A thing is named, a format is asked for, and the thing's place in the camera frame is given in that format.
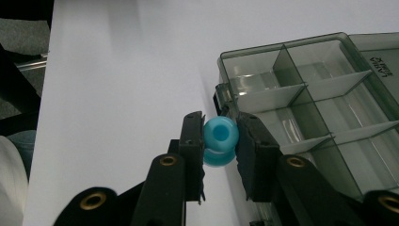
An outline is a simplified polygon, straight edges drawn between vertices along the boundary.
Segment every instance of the compartment organizer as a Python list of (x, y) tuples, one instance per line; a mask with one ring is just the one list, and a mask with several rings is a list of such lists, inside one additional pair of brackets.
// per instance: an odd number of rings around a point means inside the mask
[(366, 38), (354, 38), (364, 53), (344, 33), (226, 52), (216, 88), (232, 119), (256, 115), (284, 154), (308, 158), (358, 200), (370, 190), (399, 193), (399, 80), (393, 89), (382, 79), (397, 66), (374, 67), (373, 54), (394, 57), (399, 35), (381, 36), (388, 47), (372, 50)]

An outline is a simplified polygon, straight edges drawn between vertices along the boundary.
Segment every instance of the floor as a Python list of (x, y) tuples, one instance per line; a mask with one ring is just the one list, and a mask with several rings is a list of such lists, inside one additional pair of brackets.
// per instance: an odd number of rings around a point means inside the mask
[[(50, 29), (44, 21), (0, 19), (0, 43), (6, 50), (20, 54), (37, 55), (48, 52)], [(23, 72), (26, 79), (41, 96), (45, 69)], [(0, 99), (0, 119), (17, 115), (19, 111)]]

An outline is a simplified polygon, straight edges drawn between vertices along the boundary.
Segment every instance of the table surface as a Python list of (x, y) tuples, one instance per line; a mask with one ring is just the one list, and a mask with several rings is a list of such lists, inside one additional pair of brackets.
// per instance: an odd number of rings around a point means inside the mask
[[(399, 1), (56, 0), (24, 225), (52, 225), (79, 192), (121, 193), (179, 138), (184, 115), (215, 116), (222, 52), (335, 32), (399, 31)], [(207, 201), (187, 225), (248, 225), (236, 163), (204, 167)]]

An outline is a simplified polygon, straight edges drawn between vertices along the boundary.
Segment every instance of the chair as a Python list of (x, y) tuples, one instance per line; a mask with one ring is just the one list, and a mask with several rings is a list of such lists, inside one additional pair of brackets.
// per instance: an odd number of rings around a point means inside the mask
[(10, 60), (0, 44), (0, 98), (11, 103), (21, 114), (0, 120), (0, 135), (9, 136), (24, 130), (36, 130), (40, 96)]

